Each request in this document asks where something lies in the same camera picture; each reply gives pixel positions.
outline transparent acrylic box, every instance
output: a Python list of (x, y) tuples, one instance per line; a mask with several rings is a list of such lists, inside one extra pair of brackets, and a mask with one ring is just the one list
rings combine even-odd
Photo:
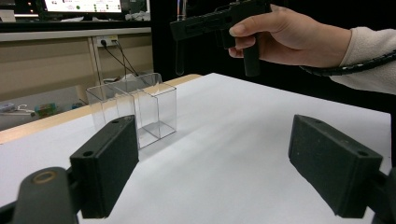
[(177, 129), (177, 89), (158, 73), (88, 88), (87, 96), (97, 131), (113, 119), (135, 115), (140, 148)]

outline white table surface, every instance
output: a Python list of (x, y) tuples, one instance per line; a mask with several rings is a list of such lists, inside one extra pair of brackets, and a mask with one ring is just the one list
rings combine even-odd
[[(217, 74), (177, 86), (177, 132), (139, 151), (110, 217), (80, 223), (371, 223), (336, 217), (288, 158), (295, 114), (332, 125), (390, 163), (390, 115)], [(21, 181), (93, 134), (91, 115), (0, 145), (0, 206)]]

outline toy gun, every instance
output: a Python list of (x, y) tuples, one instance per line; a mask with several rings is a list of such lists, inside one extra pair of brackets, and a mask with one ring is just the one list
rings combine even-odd
[[(204, 33), (215, 32), (218, 45), (229, 49), (235, 46), (235, 39), (229, 34), (229, 29), (250, 16), (270, 12), (271, 0), (242, 0), (225, 7), (218, 7), (214, 12), (203, 16), (184, 18), (170, 23), (173, 38), (176, 42)], [(177, 50), (177, 74), (182, 75), (182, 51)], [(247, 77), (260, 74), (259, 48), (254, 46), (244, 49), (245, 73)]]

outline white sleeve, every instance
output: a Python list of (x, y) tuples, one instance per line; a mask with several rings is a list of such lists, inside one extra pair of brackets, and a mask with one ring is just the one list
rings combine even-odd
[[(367, 27), (351, 29), (352, 37), (340, 66), (369, 61), (396, 49), (396, 30), (373, 31)], [(396, 95), (396, 62), (331, 79), (349, 88)]]

